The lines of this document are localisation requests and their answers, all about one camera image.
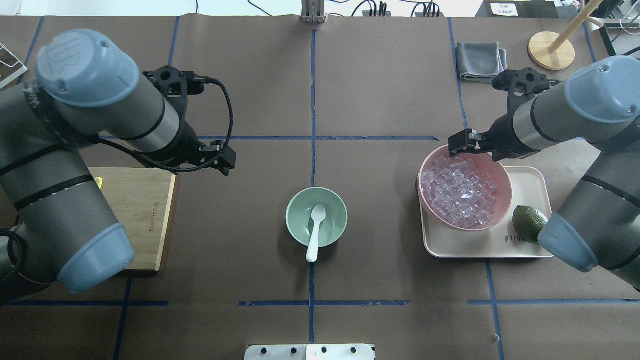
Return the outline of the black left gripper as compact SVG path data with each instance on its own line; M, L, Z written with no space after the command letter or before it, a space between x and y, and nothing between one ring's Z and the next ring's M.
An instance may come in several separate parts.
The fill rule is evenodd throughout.
M236 151L222 140L211 141L208 145L199 141L186 121L189 96L201 95L206 85L222 89L222 82L169 65L144 71L142 75L164 100L161 119L142 138L145 141L142 155L158 169L169 169L173 173L214 169L225 177L229 176L236 166Z

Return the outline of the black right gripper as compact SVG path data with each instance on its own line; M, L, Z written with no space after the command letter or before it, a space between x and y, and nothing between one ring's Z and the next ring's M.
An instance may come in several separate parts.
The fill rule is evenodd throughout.
M539 153L539 149L525 145L522 138L516 135L514 118L520 107L551 88L548 77L531 67L507 69L499 73L491 84L494 89L507 92L507 113L497 119L485 133L464 129L450 136L449 156L492 153L493 161L499 162L504 159L527 158Z

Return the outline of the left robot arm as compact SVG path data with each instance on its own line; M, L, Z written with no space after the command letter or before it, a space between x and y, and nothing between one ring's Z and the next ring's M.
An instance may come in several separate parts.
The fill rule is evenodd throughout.
M210 145L186 121L189 96L215 85L230 116ZM234 111L218 79L141 71L105 34L66 30L42 47L35 76L1 93L1 188L21 223L1 230L1 304L54 283L86 292L125 271L135 251L80 150L102 144L170 173L229 175Z

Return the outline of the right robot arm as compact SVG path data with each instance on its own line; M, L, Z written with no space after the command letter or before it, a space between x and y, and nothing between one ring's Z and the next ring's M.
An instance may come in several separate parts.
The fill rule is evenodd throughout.
M449 137L452 157L525 159L558 148L563 170L583 174L538 234L558 260L580 272L608 271L634 290L639 261L639 59L613 55L550 80L532 67L501 71L492 86L506 112L485 131Z

